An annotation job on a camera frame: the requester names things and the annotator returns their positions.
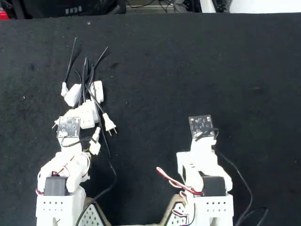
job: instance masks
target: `white connector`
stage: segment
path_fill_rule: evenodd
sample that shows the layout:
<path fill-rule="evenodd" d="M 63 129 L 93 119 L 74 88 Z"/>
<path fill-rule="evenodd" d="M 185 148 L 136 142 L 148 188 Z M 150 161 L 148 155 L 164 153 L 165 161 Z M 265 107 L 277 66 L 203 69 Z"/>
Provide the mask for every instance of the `white connector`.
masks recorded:
<path fill-rule="evenodd" d="M 91 154 L 94 154 L 94 155 L 98 155 L 100 147 L 101 147 L 100 143 L 98 142 L 99 133 L 100 133 L 100 127 L 96 127 L 95 133 L 92 136 L 93 140 L 90 140 L 89 151 Z"/>
<path fill-rule="evenodd" d="M 67 88 L 67 83 L 63 82 L 62 83 L 62 91 L 61 91 L 61 96 L 65 97 L 66 94 L 68 93 L 68 88 Z"/>
<path fill-rule="evenodd" d="M 98 103 L 101 103 L 103 101 L 103 83 L 102 81 L 98 80 L 91 84 L 91 93 L 94 95 L 95 93 L 95 98 Z"/>
<path fill-rule="evenodd" d="M 105 131 L 109 132 L 109 134 L 112 136 L 111 131 L 110 130 L 114 130 L 115 133 L 117 134 L 116 131 L 116 125 L 113 123 L 113 121 L 109 118 L 107 113 L 103 114 L 103 119 L 104 119 L 104 126 L 105 126 Z"/>
<path fill-rule="evenodd" d="M 79 101 L 79 95 L 81 91 L 81 84 L 74 84 L 69 92 L 65 95 L 64 99 L 67 105 L 74 107 Z"/>
<path fill-rule="evenodd" d="M 90 109 L 92 110 L 94 123 L 98 123 L 99 119 L 98 119 L 98 112 L 97 112 L 95 102 L 92 100 L 86 100 L 86 103 L 89 105 Z"/>
<path fill-rule="evenodd" d="M 93 119 L 93 111 L 90 107 L 90 104 L 84 102 L 81 106 L 78 107 L 80 113 L 80 127 L 82 129 L 93 128 L 95 126 Z"/>

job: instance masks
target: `black cable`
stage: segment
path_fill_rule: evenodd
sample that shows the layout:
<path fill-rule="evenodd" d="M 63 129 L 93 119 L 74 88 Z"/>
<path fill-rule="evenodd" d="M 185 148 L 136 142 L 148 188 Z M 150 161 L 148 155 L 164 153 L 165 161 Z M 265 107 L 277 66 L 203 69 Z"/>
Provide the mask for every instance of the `black cable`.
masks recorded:
<path fill-rule="evenodd" d="M 82 77 L 81 77 L 80 73 L 79 73 L 76 69 L 75 69 L 74 71 L 75 71 L 75 73 L 80 77 L 80 81 L 82 82 Z M 81 92 L 81 94 L 79 95 L 79 103 L 78 103 L 77 106 L 80 106 L 80 104 L 81 104 L 81 97 L 82 97 L 82 92 Z"/>
<path fill-rule="evenodd" d="M 204 133 L 200 134 L 195 141 L 198 141 L 200 140 L 202 137 L 204 137 L 205 135 L 208 135 L 210 132 L 212 131 L 216 131 L 216 134 L 214 136 L 214 140 L 217 139 L 218 135 L 220 134 L 220 130 L 218 128 L 212 128 L 212 129 L 209 129 L 207 131 L 205 131 Z"/>
<path fill-rule="evenodd" d="M 80 80 L 80 82 L 81 82 L 81 75 L 80 75 L 80 73 L 75 69 L 74 70 L 75 71 L 75 73 L 79 76 L 79 80 Z"/>
<path fill-rule="evenodd" d="M 94 81 L 94 73 L 95 73 L 95 66 L 91 65 L 90 81 L 88 83 L 89 87 L 91 86 L 92 82 Z"/>
<path fill-rule="evenodd" d="M 109 47 L 107 46 L 107 48 L 105 48 L 105 50 L 103 51 L 103 53 L 100 55 L 100 57 L 98 58 L 96 64 L 95 64 L 95 68 L 97 67 L 97 65 L 99 64 L 99 62 L 101 61 L 102 57 L 104 56 L 104 54 L 107 52 L 107 50 L 109 49 Z"/>
<path fill-rule="evenodd" d="M 191 7 L 192 7 L 192 11 L 195 13 L 196 12 L 196 9 L 194 7 L 194 0 L 191 0 Z"/>
<path fill-rule="evenodd" d="M 193 219 L 192 219 L 192 221 L 191 221 L 189 224 L 187 224 L 187 225 L 185 225 L 185 226 L 189 226 L 189 225 L 191 225 L 191 224 L 194 222 L 194 218 L 196 217 L 196 204 L 194 203 L 193 206 L 194 206 Z"/>
<path fill-rule="evenodd" d="M 101 117 L 99 115 L 98 110 L 97 110 L 97 116 L 98 116 L 98 121 L 99 121 L 98 126 L 100 127 L 100 130 L 101 130 L 101 133 L 102 133 L 102 136 L 103 136 L 103 140 L 104 140 L 105 146 L 107 148 L 108 157 L 109 157 L 109 159 L 111 159 L 111 151 L 110 151 L 110 148 L 109 148 L 109 144 L 108 144 L 107 138 L 105 137 L 105 134 L 104 134 L 102 119 L 101 119 Z"/>
<path fill-rule="evenodd" d="M 215 150 L 215 152 L 221 156 L 226 162 L 228 162 L 230 165 L 232 165 L 234 167 L 234 169 L 236 170 L 236 172 L 239 174 L 241 180 L 243 181 L 243 183 L 245 184 L 249 194 L 250 194 L 250 202 L 249 202 L 249 205 L 247 206 L 247 208 L 245 209 L 245 211 L 240 215 L 240 217 L 238 218 L 235 226 L 239 226 L 241 224 L 241 222 L 243 221 L 244 217 L 246 216 L 247 212 L 250 210 L 251 208 L 251 205 L 253 203 L 253 193 L 252 193 L 252 190 L 250 189 L 248 183 L 246 182 L 246 180 L 244 179 L 244 177 L 242 176 L 242 174 L 239 172 L 237 166 L 231 162 L 226 156 L 224 156 L 221 152 Z"/>
<path fill-rule="evenodd" d="M 69 76 L 69 73 L 70 73 L 70 70 L 71 70 L 72 58 L 73 58 L 73 52 L 74 52 L 74 49 L 75 49 L 76 40 L 77 40 L 77 37 L 75 37 L 74 41 L 73 41 L 72 52 L 71 52 L 70 61 L 69 61 L 69 64 L 68 64 L 67 73 L 66 73 L 65 78 L 64 78 L 64 82 L 67 82 L 67 79 L 68 79 L 68 76 Z"/>
<path fill-rule="evenodd" d="M 141 8 L 141 7 L 144 7 L 144 6 L 149 6 L 149 5 L 152 4 L 154 1 L 156 1 L 156 0 L 151 0 L 149 3 L 147 3 L 147 4 L 145 4 L 145 5 L 141 5 L 141 6 L 132 6 L 132 5 L 128 2 L 128 0 L 126 0 L 128 6 L 131 7 L 131 8 Z"/>
<path fill-rule="evenodd" d="M 13 7 L 13 4 L 9 3 L 9 2 L 6 1 L 6 0 L 0 0 L 0 3 L 1 3 L 1 2 L 5 3 L 5 5 L 6 5 L 7 8 L 12 8 L 12 7 Z"/>
<path fill-rule="evenodd" d="M 267 217 L 268 213 L 269 213 L 269 209 L 266 208 L 266 207 L 260 207 L 260 208 L 257 208 L 257 209 L 252 210 L 251 212 L 248 212 L 248 213 L 244 216 L 244 218 L 242 219 L 241 223 L 243 223 L 243 222 L 244 222 L 247 218 L 249 218 L 252 214 L 254 214 L 255 212 L 260 211 L 260 210 L 264 210 L 263 215 L 262 215 L 262 217 L 260 218 L 260 220 L 259 220 L 259 222 L 258 222 L 258 224 L 257 224 L 257 226 L 260 226 L 260 225 L 263 223 L 263 221 L 265 220 L 265 218 Z"/>
<path fill-rule="evenodd" d="M 85 72 L 86 72 L 86 70 L 87 70 L 87 58 L 85 58 L 85 62 L 84 62 L 82 74 L 81 74 L 81 90 L 83 93 L 84 102 L 86 101 L 86 92 L 85 92 Z"/>
<path fill-rule="evenodd" d="M 162 6 L 161 1 L 162 1 L 162 0 L 158 0 L 158 3 L 159 3 L 159 5 L 161 6 L 161 8 L 167 13 L 167 10 Z"/>
<path fill-rule="evenodd" d="M 81 212 L 81 214 L 79 215 L 79 218 L 77 219 L 76 221 L 76 224 L 75 226 L 79 226 L 79 222 L 82 218 L 82 216 L 84 215 L 84 213 L 86 212 L 86 210 L 88 209 L 88 207 L 93 204 L 94 202 L 96 202 L 97 199 L 99 199 L 101 196 L 103 196 L 104 194 L 106 194 L 107 192 L 109 192 L 110 190 L 112 190 L 112 188 L 115 186 L 116 182 L 117 182 L 117 174 L 116 174 L 116 171 L 115 169 L 113 168 L 112 166 L 112 163 L 110 162 L 109 159 L 107 159 L 109 165 L 110 165 L 110 168 L 112 169 L 113 171 L 113 174 L 114 174 L 114 180 L 112 182 L 112 184 L 105 190 L 103 190 L 102 192 L 100 192 L 97 196 L 94 197 L 94 199 L 92 199 L 90 202 L 88 202 L 85 206 L 85 208 L 83 209 L 83 211 Z"/>
<path fill-rule="evenodd" d="M 61 141 L 61 146 L 62 147 L 72 147 L 74 145 L 77 145 L 83 141 L 90 141 L 90 140 L 93 140 L 94 143 L 97 143 L 92 137 L 85 137 L 85 138 L 82 138 L 80 139 L 79 141 L 75 142 L 75 143 L 72 143 L 72 144 L 69 144 L 69 145 L 63 145 L 63 141 L 64 141 L 65 137 L 63 137 L 62 141 Z"/>

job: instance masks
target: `black fabric surface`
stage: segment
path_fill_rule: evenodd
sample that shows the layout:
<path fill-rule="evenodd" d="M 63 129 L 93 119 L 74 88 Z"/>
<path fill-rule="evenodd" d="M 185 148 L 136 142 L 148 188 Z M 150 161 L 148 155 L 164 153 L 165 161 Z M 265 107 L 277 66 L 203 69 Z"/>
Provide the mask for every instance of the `black fabric surface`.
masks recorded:
<path fill-rule="evenodd" d="M 35 225 L 36 176 L 60 150 L 50 128 L 68 109 L 60 89 L 75 36 L 77 69 L 110 46 L 96 78 L 118 130 L 109 137 L 118 184 L 99 200 L 113 225 L 161 220 L 178 190 L 155 167 L 180 179 L 175 153 L 190 147 L 188 117 L 203 114 L 220 129 L 217 148 L 253 190 L 253 207 L 270 208 L 264 225 L 299 225 L 300 21 L 300 14 L 281 14 L 1 22 L 1 225 Z M 69 87 L 75 82 L 71 73 Z M 104 144 L 101 152 L 82 184 L 90 197 L 112 180 Z M 232 176 L 236 220 L 249 195 L 234 169 L 220 163 Z"/>

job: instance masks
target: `plug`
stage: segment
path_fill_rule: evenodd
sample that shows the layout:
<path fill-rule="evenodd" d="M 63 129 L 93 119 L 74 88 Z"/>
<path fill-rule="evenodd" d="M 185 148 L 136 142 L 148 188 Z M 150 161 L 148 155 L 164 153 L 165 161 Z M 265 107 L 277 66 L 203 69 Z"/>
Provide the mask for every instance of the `plug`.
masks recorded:
<path fill-rule="evenodd" d="M 67 88 L 67 83 L 63 82 L 62 83 L 62 91 L 61 91 L 61 96 L 65 97 L 68 93 L 68 88 Z"/>
<path fill-rule="evenodd" d="M 117 134 L 116 131 L 116 125 L 113 123 L 113 121 L 109 118 L 107 113 L 103 114 L 103 119 L 104 119 L 104 126 L 105 126 L 105 131 L 109 132 L 110 136 L 112 136 L 111 134 L 111 129 L 113 129 L 115 131 L 115 133 Z"/>
<path fill-rule="evenodd" d="M 96 127 L 95 133 L 93 134 L 92 139 L 94 141 L 98 142 L 98 140 L 99 140 L 99 134 L 100 134 L 100 127 Z"/>
<path fill-rule="evenodd" d="M 94 154 L 94 155 L 98 155 L 100 147 L 101 147 L 100 143 L 98 142 L 99 133 L 100 133 L 100 127 L 96 127 L 95 133 L 92 136 L 93 140 L 90 140 L 90 142 L 89 142 L 90 143 L 89 151 L 91 154 Z"/>

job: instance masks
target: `wire bundle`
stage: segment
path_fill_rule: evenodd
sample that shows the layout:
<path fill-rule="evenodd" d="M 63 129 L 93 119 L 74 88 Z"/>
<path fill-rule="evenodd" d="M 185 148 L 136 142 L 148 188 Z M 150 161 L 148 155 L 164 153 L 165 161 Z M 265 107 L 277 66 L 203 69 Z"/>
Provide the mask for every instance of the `wire bundle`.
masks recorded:
<path fill-rule="evenodd" d="M 168 182 L 169 182 L 172 186 L 174 186 L 174 187 L 176 187 L 176 188 L 184 189 L 185 191 L 188 191 L 188 192 L 190 192 L 190 193 L 192 193 L 192 194 L 196 194 L 196 195 L 201 195 L 201 194 L 203 194 L 202 192 L 196 191 L 193 187 L 188 187 L 188 186 L 186 186 L 186 185 L 180 183 L 179 181 L 177 181 L 177 180 L 171 178 L 171 177 L 168 176 L 168 175 L 167 175 L 160 167 L 156 167 L 156 170 L 157 170 L 157 172 L 158 172 L 159 174 L 161 174 L 163 177 L 165 177 L 165 178 L 168 180 Z"/>

